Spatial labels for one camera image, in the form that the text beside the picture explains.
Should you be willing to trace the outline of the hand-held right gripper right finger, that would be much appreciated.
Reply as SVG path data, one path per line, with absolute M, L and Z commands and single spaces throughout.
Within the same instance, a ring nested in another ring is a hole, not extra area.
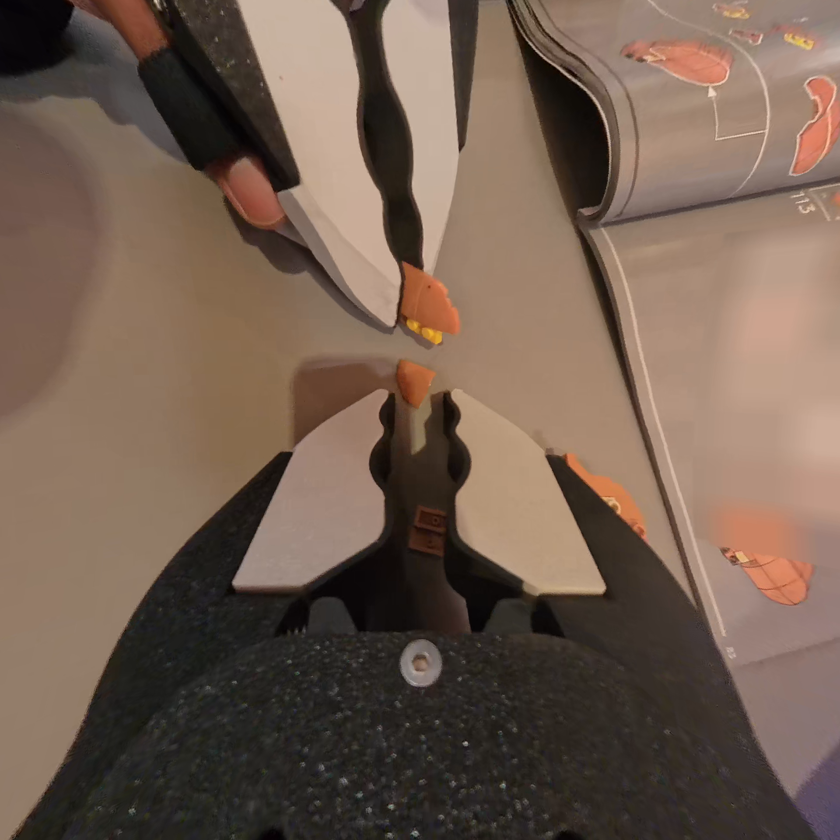
M 604 595 L 544 449 L 461 389 L 444 394 L 444 432 L 455 545 L 529 595 Z

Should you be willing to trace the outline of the brown curved brick piece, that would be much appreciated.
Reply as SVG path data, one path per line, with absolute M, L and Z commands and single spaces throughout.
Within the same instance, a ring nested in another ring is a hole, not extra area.
M 458 335 L 461 321 L 446 286 L 425 271 L 402 262 L 399 317 L 410 331 L 432 345 L 446 335 Z

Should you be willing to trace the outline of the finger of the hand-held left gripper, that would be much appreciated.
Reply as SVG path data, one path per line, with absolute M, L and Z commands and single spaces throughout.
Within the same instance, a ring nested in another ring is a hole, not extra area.
M 436 268 L 459 163 L 451 30 L 447 1 L 393 1 L 382 16 L 385 63 L 410 134 L 426 272 Z
M 330 1 L 239 2 L 299 173 L 280 204 L 344 295 L 393 329 L 402 274 L 361 148 L 361 81 L 349 22 Z

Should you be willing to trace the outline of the small brown brick plate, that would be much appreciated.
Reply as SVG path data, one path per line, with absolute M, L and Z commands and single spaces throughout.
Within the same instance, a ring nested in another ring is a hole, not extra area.
M 408 526 L 407 548 L 415 553 L 443 559 L 448 534 L 446 511 L 417 505 Z

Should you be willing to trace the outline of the person's left hand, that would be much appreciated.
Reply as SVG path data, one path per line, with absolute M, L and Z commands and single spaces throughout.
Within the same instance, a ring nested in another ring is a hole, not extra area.
M 151 7 L 144 1 L 73 1 L 79 8 L 113 26 L 139 61 L 171 46 Z M 281 207 L 262 161 L 245 151 L 234 152 L 204 168 L 235 211 L 253 226 L 271 230 L 284 223 Z

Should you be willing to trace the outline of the grey instruction booklet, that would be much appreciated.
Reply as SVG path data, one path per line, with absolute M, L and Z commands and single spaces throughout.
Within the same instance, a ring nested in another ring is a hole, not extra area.
M 837 640 L 839 3 L 510 10 L 603 121 L 581 228 L 721 650 Z

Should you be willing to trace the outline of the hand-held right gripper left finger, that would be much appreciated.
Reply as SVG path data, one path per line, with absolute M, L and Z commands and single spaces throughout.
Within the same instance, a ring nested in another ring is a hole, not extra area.
M 373 391 L 294 447 L 234 576 L 237 593 L 306 592 L 385 543 L 395 414 L 395 394 Z

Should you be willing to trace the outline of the grey desk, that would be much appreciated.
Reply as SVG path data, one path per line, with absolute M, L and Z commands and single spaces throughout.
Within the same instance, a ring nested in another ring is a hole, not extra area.
M 75 10 L 66 45 L 2 79 L 2 838 L 815 838 L 759 709 L 820 733 L 838 660 L 760 683 L 718 652 L 508 5 L 478 3 L 437 350 L 240 221 L 116 29 Z M 419 409 L 400 359 L 437 374 Z M 604 595 L 529 595 L 455 545 L 454 389 L 544 449 Z M 373 391 L 388 539 L 237 593 L 294 447 Z M 443 559 L 407 548 L 417 505 L 448 514 Z

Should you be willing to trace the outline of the round brown brick assembly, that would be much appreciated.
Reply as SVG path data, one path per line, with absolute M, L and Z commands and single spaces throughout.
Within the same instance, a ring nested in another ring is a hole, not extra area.
M 563 456 L 567 465 L 601 498 L 608 507 L 613 509 L 625 523 L 637 534 L 648 541 L 647 525 L 644 514 L 631 494 L 618 482 L 606 476 L 593 474 L 582 465 L 582 462 L 572 453 Z

